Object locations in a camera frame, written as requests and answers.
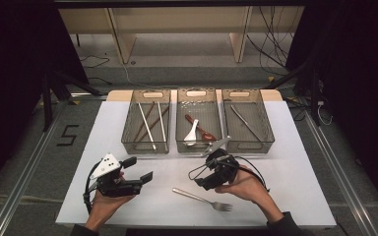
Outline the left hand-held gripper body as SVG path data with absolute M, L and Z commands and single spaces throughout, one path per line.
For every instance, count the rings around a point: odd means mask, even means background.
M 139 195 L 143 184 L 141 180 L 122 180 L 120 177 L 122 161 L 108 153 L 91 172 L 93 188 L 97 188 L 105 197 L 117 198 Z

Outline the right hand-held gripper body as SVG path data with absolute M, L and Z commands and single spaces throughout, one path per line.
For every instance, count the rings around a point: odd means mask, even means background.
M 213 173 L 207 177 L 198 178 L 208 178 L 210 180 L 211 189 L 225 182 L 232 182 L 238 171 L 238 162 L 231 154 L 222 148 L 222 146 L 226 145 L 230 140 L 231 137 L 227 136 L 222 140 L 210 143 L 203 153 L 203 156 L 206 157 L 205 164 Z

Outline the grey transparent plastic bin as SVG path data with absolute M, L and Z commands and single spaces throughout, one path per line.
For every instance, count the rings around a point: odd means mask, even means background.
M 259 89 L 224 89 L 221 92 L 226 134 L 231 140 L 226 150 L 231 153 L 265 154 L 275 141 L 262 93 Z M 231 110 L 235 105 L 247 122 L 262 137 L 259 142 Z
M 155 141 L 157 150 L 153 150 L 151 141 L 149 142 L 135 142 L 134 137 L 142 122 L 142 115 L 138 106 L 140 103 L 165 103 L 170 106 L 171 90 L 170 89 L 155 89 L 155 90 L 134 90 L 129 104 L 128 114 L 125 121 L 121 143 L 129 154 L 162 154 L 164 145 L 160 141 Z M 169 122 L 168 122 L 168 136 L 166 139 L 167 147 L 169 141 Z
M 204 141 L 201 133 L 196 130 L 196 144 L 189 147 L 184 144 L 184 138 L 192 128 L 186 120 L 189 114 L 205 131 L 213 134 L 217 140 L 222 138 L 220 112 L 217 94 L 214 88 L 180 88 L 177 91 L 175 140 L 180 153 L 202 152 L 214 141 Z

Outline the silver fork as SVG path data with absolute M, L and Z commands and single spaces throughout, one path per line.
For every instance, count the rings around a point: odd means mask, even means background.
M 217 211 L 232 211 L 232 205 L 230 205 L 230 204 L 224 204 L 224 203 L 220 203 L 220 202 L 210 202 L 210 201 L 208 201 L 208 200 L 206 200 L 204 198 L 201 198 L 199 196 L 196 196 L 194 194 L 188 193 L 188 192 L 183 191 L 183 190 L 178 189 L 178 188 L 173 188 L 172 192 L 175 193 L 175 194 L 179 194 L 181 196 L 185 196 L 185 197 L 188 197 L 190 199 L 199 201 L 199 202 L 206 203 L 206 204 L 210 205 L 213 209 L 215 209 Z

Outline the white ceramic spoon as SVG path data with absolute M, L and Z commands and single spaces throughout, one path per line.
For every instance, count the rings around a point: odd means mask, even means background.
M 197 125 L 198 125 L 198 122 L 199 120 L 198 119 L 195 119 L 193 121 L 193 124 L 192 124 L 192 128 L 190 130 L 190 132 L 188 133 L 188 135 L 184 138 L 184 144 L 186 146 L 193 146 L 194 144 L 196 144 L 196 130 L 197 130 Z

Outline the brown wooden spoon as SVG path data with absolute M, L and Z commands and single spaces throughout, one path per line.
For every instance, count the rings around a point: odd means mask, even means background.
M 194 124 L 194 119 L 193 119 L 189 114 L 186 114 L 186 115 L 185 115 L 185 118 L 186 118 L 186 120 L 189 121 L 191 124 Z M 205 130 L 204 130 L 203 128 L 201 128 L 200 126 L 197 126 L 197 130 L 201 133 L 201 135 L 202 135 L 202 139 L 203 139 L 204 141 L 214 141 L 214 140 L 216 139 L 216 137 L 215 137 L 213 134 L 211 134 L 211 133 L 205 131 Z

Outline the brown wooden chopstick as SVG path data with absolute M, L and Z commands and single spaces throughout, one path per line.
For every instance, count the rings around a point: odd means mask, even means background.
M 153 103 L 141 103 L 141 108 L 143 110 L 143 118 L 142 122 L 137 130 L 137 133 L 134 137 L 135 142 L 140 142 L 145 138 L 148 134 L 146 125 L 148 124 L 148 119 L 153 111 L 154 104 Z
M 165 103 L 161 103 L 160 106 L 161 106 L 161 110 L 162 110 L 162 119 L 163 119 L 163 124 L 164 124 L 164 128 L 165 128 L 165 136 L 167 138 L 170 106 L 165 104 Z M 150 130 L 151 130 L 153 139 L 155 141 L 162 142 L 161 127 L 160 127 L 160 122 L 159 122 L 159 118 L 158 118 L 158 106 L 157 106 L 156 103 L 154 103 L 154 108 L 153 108 L 153 111 L 152 111 L 152 113 L 151 113 L 151 115 L 148 119 L 148 124 L 149 124 Z M 150 141 L 150 139 L 149 139 L 148 135 L 146 135 L 145 138 L 143 140 L 141 140 L 141 142 L 149 142 L 149 141 Z

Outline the person's left hand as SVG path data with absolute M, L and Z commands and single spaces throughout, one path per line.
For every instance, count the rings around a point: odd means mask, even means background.
M 85 227 L 92 231 L 98 231 L 120 207 L 130 202 L 132 199 L 134 199 L 134 196 L 110 198 L 105 197 L 100 192 L 96 192 L 93 207 Z

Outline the person's right hand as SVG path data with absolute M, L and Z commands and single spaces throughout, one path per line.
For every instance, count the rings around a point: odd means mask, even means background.
M 263 184 L 245 165 L 241 165 L 230 184 L 218 186 L 215 191 L 219 194 L 233 194 L 242 200 L 256 204 L 261 209 L 269 209 L 274 203 Z

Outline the white table mat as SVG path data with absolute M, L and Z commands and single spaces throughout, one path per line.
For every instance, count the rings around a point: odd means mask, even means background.
M 333 227 L 336 222 L 317 181 L 305 148 L 282 101 L 265 103 L 276 141 L 266 154 L 249 160 L 263 175 L 270 194 L 282 210 L 291 212 L 295 222 L 307 228 Z M 92 167 L 107 153 L 118 159 L 128 154 L 121 144 L 129 103 L 105 101 L 76 173 L 56 218 L 59 224 L 83 223 L 88 212 L 83 202 L 85 183 Z M 230 194 L 206 191 L 188 178 L 188 172 L 205 162 L 197 154 L 182 154 L 171 142 L 169 153 L 140 155 L 125 170 L 127 179 L 153 172 L 153 180 L 141 194 L 120 208 L 108 221 L 129 228 L 259 228 L 266 225 L 264 214 L 247 201 Z M 217 211 L 210 205 L 172 192 L 178 188 L 210 202 L 232 205 L 232 211 Z

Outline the black metal stand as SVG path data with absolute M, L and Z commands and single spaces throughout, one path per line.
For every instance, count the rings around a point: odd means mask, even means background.
M 43 131 L 46 132 L 53 120 L 51 95 L 53 92 L 59 100 L 66 101 L 72 97 L 67 89 L 67 84 L 87 91 L 88 93 L 96 96 L 103 96 L 103 92 L 91 87 L 89 84 L 83 83 L 70 75 L 61 71 L 49 71 L 41 80 L 41 93 L 44 108 L 44 127 Z
M 282 76 L 279 80 L 270 83 L 268 86 L 265 86 L 265 89 L 276 89 L 294 78 L 297 78 L 297 81 L 295 83 L 293 92 L 296 95 L 308 94 L 310 96 L 311 117 L 314 123 L 317 126 L 320 126 L 321 122 L 318 115 L 318 101 L 320 98 L 319 73 L 315 69 L 315 66 L 312 62 L 302 63 L 287 75 Z

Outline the dark curtain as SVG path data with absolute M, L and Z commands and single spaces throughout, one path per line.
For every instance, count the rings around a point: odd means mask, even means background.
M 53 71 L 88 81 L 54 0 L 0 0 L 0 170 Z
M 287 66 L 305 62 L 316 40 L 322 96 L 378 191 L 378 0 L 308 0 Z

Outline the light wooden desk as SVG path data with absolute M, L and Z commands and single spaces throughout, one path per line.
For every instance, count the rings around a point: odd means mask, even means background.
M 139 33 L 226 33 L 234 60 L 243 59 L 249 32 L 296 32 L 302 6 L 61 9 L 70 34 L 109 34 L 119 61 L 129 61 Z

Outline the aluminium floor rail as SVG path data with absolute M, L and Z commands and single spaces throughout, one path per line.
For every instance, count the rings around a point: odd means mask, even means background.
M 374 221 L 370 217 L 368 210 L 358 196 L 357 191 L 351 185 L 349 178 L 347 177 L 344 169 L 341 167 L 341 164 L 338 161 L 337 156 L 335 155 L 325 134 L 321 128 L 314 123 L 308 112 L 305 113 L 305 117 L 313 137 L 322 151 L 323 156 L 326 159 L 326 162 L 336 180 L 336 183 L 338 184 L 341 193 L 346 200 L 348 208 L 350 209 L 363 236 L 378 236 L 378 230 L 374 224 Z
M 53 104 L 55 117 L 43 131 L 43 108 L 0 171 L 0 236 L 67 236 L 56 223 L 85 148 L 100 98 L 76 97 Z

